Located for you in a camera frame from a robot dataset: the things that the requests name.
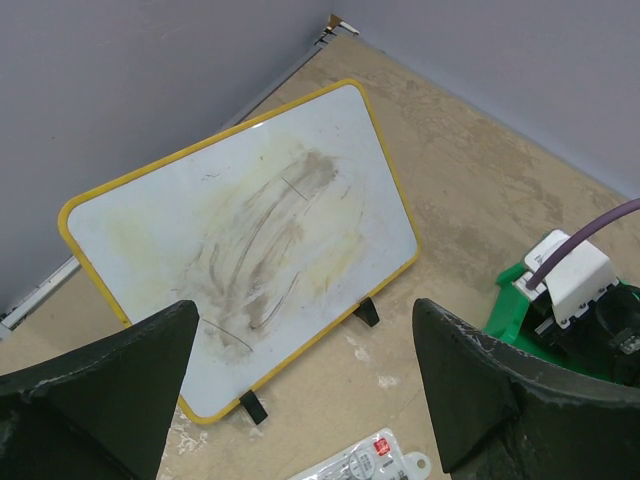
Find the cable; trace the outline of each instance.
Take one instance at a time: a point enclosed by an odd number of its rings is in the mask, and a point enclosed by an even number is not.
[[[576,233],[571,235],[566,242],[564,242],[558,249],[551,254],[549,258],[547,258],[540,268],[536,270],[533,276],[527,282],[527,288],[529,290],[535,290],[540,282],[544,280],[553,268],[560,263],[560,261],[569,255],[574,248],[584,242],[591,235],[596,233],[598,230],[606,227],[611,222],[618,220],[625,215],[628,215],[636,210],[640,210],[640,198],[636,198],[635,200],[630,200],[627,203],[623,203],[622,205],[618,205],[612,210],[609,210],[607,213],[600,215],[598,218],[593,220],[592,222],[586,224]]]

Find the black device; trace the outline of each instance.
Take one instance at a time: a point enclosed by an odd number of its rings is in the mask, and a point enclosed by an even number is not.
[[[155,479],[198,318],[178,302],[0,377],[0,479]]]
[[[566,328],[553,317],[549,291],[531,302],[522,334],[558,363],[622,385],[640,387],[640,290],[622,282],[589,302]]]
[[[454,480],[640,478],[639,389],[546,362],[426,299],[413,335]]]

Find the beige floor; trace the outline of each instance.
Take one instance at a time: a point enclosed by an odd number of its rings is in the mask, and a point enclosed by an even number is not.
[[[260,112],[344,77],[369,92],[423,240],[417,263],[375,301],[374,329],[347,319],[258,392],[269,419],[243,411],[191,425],[176,412],[159,478],[286,479],[383,426],[405,451],[440,469],[411,335],[411,306],[430,297],[482,326],[492,281],[544,232],[574,231],[621,199],[358,40],[338,37]],[[640,280],[640,219],[595,243]],[[83,272],[0,345],[0,373],[51,358],[120,329]]]

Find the power strip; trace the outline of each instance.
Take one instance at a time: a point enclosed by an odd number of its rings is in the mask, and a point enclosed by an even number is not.
[[[430,473],[429,457],[402,455],[393,432],[383,428],[289,480],[426,480]]]

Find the gray wall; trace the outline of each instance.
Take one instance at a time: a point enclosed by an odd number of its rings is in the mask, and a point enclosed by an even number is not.
[[[300,58],[330,0],[5,0],[0,313],[70,256],[72,196],[214,133]]]
[[[336,0],[373,46],[640,196],[637,0]]]

